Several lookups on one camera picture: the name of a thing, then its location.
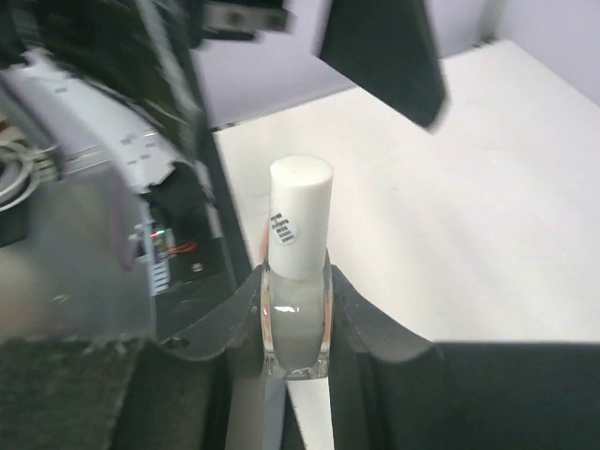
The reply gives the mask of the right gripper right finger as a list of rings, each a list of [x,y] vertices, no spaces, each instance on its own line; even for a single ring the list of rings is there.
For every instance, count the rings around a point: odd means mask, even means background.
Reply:
[[[594,343],[431,342],[333,273],[338,449],[595,449]]]

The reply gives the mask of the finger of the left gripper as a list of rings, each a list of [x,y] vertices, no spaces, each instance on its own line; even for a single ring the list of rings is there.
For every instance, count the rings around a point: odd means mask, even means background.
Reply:
[[[420,128],[433,128],[443,111],[447,91],[425,1],[332,1],[318,57]]]

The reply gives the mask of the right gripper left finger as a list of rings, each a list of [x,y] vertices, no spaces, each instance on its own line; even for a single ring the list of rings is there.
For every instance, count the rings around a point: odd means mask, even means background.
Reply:
[[[1,346],[5,449],[258,449],[265,378],[260,270],[177,335],[11,339]]]

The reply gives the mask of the clear nail polish bottle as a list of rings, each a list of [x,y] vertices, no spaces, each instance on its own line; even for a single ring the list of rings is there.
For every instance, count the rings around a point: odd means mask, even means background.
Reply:
[[[327,251],[332,166],[308,155],[270,167],[268,245],[262,264],[265,370],[286,381],[328,374],[333,319]]]

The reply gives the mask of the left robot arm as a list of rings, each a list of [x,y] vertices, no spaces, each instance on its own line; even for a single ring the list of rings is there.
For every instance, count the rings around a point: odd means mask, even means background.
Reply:
[[[250,263],[195,51],[287,34],[284,1],[5,1],[2,338],[165,341]]]

